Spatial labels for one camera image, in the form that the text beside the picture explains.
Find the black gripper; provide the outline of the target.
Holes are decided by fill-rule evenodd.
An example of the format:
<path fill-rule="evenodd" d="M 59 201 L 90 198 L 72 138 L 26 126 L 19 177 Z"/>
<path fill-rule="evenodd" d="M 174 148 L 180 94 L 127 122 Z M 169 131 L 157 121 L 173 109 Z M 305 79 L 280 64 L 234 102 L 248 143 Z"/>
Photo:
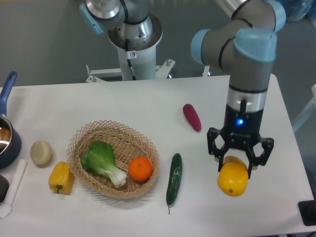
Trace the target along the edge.
<path fill-rule="evenodd" d="M 248 158 L 248 178 L 250 179 L 252 170 L 258 166 L 265 166 L 270 154 L 274 148 L 273 138 L 263 138 L 260 136 L 260 126 L 263 111 L 253 113 L 240 113 L 226 105 L 224 125 L 221 130 L 214 127 L 209 128 L 207 132 L 208 153 L 214 155 L 218 162 L 218 172 L 221 171 L 224 164 L 224 155 L 230 148 L 244 151 Z M 216 139 L 220 136 L 224 144 L 219 149 L 216 145 Z M 261 144 L 263 149 L 259 156 L 255 155 L 254 147 Z"/>

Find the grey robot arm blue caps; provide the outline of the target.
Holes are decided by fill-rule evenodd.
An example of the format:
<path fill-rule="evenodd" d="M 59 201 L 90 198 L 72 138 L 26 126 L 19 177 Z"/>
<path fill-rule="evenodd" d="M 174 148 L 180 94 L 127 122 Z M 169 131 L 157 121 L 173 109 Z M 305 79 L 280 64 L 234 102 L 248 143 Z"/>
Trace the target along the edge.
<path fill-rule="evenodd" d="M 229 149 L 244 151 L 248 171 L 265 165 L 274 147 L 260 135 L 273 61 L 276 33 L 285 24 L 283 6 L 274 0 L 221 0 L 230 15 L 218 30 L 201 30 L 191 42 L 199 63 L 230 75 L 222 129 L 207 132 L 208 152 L 224 165 Z M 87 25 L 107 33 L 117 48 L 123 80 L 156 79 L 156 45 L 162 37 L 160 21 L 145 0 L 85 0 L 79 7 Z"/>

